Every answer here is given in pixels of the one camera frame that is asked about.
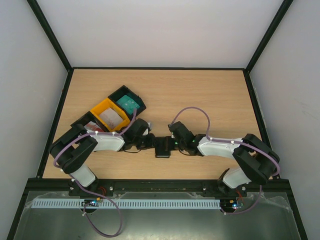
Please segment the black card holder wallet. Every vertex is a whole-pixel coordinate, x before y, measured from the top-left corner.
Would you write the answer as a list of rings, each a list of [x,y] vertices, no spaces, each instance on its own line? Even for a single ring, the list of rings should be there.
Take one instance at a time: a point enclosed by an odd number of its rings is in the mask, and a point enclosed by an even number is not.
[[[160,136],[155,138],[155,157],[170,158],[172,141],[170,136]]]

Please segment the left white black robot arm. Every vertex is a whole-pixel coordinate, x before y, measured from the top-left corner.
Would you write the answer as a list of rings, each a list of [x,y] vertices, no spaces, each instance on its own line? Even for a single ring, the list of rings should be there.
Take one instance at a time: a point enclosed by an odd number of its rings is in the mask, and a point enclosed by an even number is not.
[[[132,147],[146,150],[155,145],[156,137],[151,133],[148,122],[138,118],[123,129],[113,132],[89,130],[76,124],[50,146],[49,153],[54,158],[53,165],[56,168],[87,188],[97,179],[85,164],[91,153],[124,152]]]

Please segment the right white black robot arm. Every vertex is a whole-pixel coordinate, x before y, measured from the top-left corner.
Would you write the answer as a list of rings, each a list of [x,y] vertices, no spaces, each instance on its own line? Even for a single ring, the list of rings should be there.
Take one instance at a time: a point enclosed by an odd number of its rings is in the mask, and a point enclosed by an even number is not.
[[[191,156],[218,156],[237,162],[237,168],[227,168],[217,180],[217,189],[224,196],[247,183],[265,185],[270,177],[280,173],[279,156],[254,134],[233,139],[194,135],[180,121],[168,128],[177,150]]]

